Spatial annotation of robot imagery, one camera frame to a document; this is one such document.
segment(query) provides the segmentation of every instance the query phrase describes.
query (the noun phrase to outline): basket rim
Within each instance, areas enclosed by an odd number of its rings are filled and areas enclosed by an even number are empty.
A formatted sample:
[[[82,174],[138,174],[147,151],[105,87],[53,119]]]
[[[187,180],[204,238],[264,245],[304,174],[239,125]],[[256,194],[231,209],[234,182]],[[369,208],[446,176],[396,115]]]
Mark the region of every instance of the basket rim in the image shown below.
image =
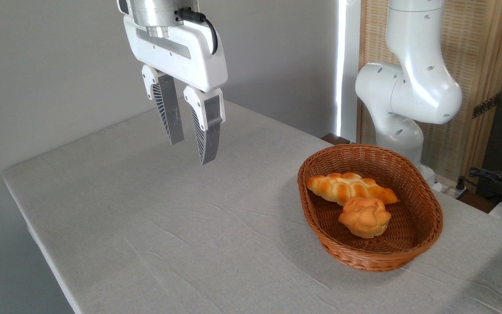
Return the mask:
[[[297,180],[298,180],[298,187],[301,190],[300,194],[305,193],[305,195],[308,195],[307,194],[307,187],[305,185],[305,179],[307,179],[305,177],[305,165],[306,164],[308,164],[311,161],[314,161],[320,157],[323,157],[323,155],[326,155],[333,150],[340,150],[343,148],[350,148],[350,147],[359,148],[359,149],[361,149],[361,148],[377,149],[380,151],[384,151],[385,153],[392,155],[392,157],[400,159],[400,161],[405,163],[406,166],[410,167],[411,169],[414,169],[415,170],[414,173],[417,177],[417,181],[419,181],[419,183],[422,185],[424,192],[427,194],[431,203],[434,205],[434,209],[437,213],[436,229],[434,230],[434,232],[432,232],[430,234],[430,236],[428,236],[426,239],[424,239],[424,241],[422,241],[420,244],[418,244],[416,246],[413,246],[410,249],[403,250],[400,252],[374,252],[374,251],[370,251],[370,250],[354,248],[352,246],[341,244],[340,242],[336,241],[336,239],[329,236],[329,234],[327,234],[323,229],[321,229],[319,225],[316,225],[314,223],[316,221],[315,217],[310,215],[309,210],[306,210],[305,206],[303,206],[303,213],[305,214],[305,218],[307,218],[307,216],[309,216],[309,219],[305,219],[305,220],[307,220],[307,223],[309,224],[309,226],[311,227],[313,232],[315,234],[317,234],[318,237],[322,236],[322,238],[323,238],[322,240],[329,242],[332,246],[338,248],[341,252],[345,252],[345,253],[349,253],[349,254],[355,254],[355,253],[361,252],[364,256],[370,257],[370,258],[376,258],[377,256],[393,256],[393,257],[400,258],[400,257],[402,257],[402,255],[404,255],[403,258],[408,258],[412,255],[417,256],[417,255],[422,254],[423,252],[427,251],[437,241],[437,239],[440,236],[442,229],[443,229],[443,215],[442,215],[441,205],[438,202],[437,198],[435,197],[434,193],[431,191],[431,188],[427,184],[426,180],[421,175],[421,173],[419,173],[419,171],[413,165],[413,163],[409,159],[407,159],[406,157],[403,157],[402,155],[396,153],[395,151],[393,151],[391,149],[379,147],[377,145],[369,145],[369,144],[362,144],[362,143],[349,143],[349,144],[333,145],[331,147],[327,147],[325,149],[317,151],[316,153],[314,153],[313,155],[311,155],[307,159],[305,159],[305,161],[303,162],[301,167],[299,167]],[[313,204],[312,204],[311,198],[309,198],[309,197],[306,197],[306,198],[307,198],[307,202],[309,205],[309,206],[307,206],[307,209],[309,209],[312,207]]]

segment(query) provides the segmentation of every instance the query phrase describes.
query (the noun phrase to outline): oval basket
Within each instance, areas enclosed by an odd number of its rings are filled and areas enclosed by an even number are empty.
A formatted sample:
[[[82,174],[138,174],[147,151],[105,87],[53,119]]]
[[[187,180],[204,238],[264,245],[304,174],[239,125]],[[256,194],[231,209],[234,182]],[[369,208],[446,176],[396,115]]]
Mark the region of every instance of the oval basket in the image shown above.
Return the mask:
[[[393,189],[399,202],[386,205],[387,230],[373,239],[353,235],[338,221],[342,206],[307,189],[314,175],[354,172]],[[330,255],[359,270],[396,270],[430,248],[443,229],[443,213],[416,167],[389,149],[364,144],[328,147],[307,158],[297,175],[303,214]]]

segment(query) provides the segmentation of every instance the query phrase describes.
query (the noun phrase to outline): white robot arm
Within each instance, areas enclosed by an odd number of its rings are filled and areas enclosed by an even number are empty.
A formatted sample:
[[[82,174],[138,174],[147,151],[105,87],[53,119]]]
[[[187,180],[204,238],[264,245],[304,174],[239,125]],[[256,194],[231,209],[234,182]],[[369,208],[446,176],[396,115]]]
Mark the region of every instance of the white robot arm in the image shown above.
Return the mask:
[[[197,0],[117,0],[135,58],[143,62],[147,96],[155,100],[171,144],[183,140],[173,78],[187,83],[202,164],[216,157],[226,121],[219,88],[227,81],[220,37]]]
[[[370,63],[356,79],[356,93],[375,125],[376,143],[421,164],[424,136],[413,121],[443,124],[458,112],[462,91],[444,65],[441,24],[444,0],[390,0],[387,46],[400,65]]]

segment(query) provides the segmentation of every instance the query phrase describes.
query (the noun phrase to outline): bread roll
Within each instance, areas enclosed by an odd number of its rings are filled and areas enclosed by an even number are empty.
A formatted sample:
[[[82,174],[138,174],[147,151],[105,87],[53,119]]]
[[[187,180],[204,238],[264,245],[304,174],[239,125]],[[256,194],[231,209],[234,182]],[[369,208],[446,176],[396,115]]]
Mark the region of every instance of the bread roll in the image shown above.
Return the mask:
[[[305,180],[307,188],[327,201],[336,201],[344,205],[350,197],[376,197],[385,205],[396,203],[398,198],[392,189],[377,185],[369,177],[362,179],[355,173],[332,173],[327,176],[317,175]]]
[[[378,198],[349,198],[338,221],[343,223],[352,234],[370,239],[382,235],[387,229],[391,214]]]

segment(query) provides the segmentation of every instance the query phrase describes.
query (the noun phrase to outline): table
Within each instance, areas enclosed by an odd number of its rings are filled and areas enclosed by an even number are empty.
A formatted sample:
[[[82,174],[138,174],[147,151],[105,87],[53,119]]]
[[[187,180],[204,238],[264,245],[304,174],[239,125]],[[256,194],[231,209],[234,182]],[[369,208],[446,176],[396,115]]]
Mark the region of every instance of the table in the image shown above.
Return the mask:
[[[328,143],[227,102],[201,166],[189,106],[170,145],[156,110],[3,174],[76,313],[502,313],[502,221],[437,195],[444,230],[392,272],[340,264],[296,175]]]

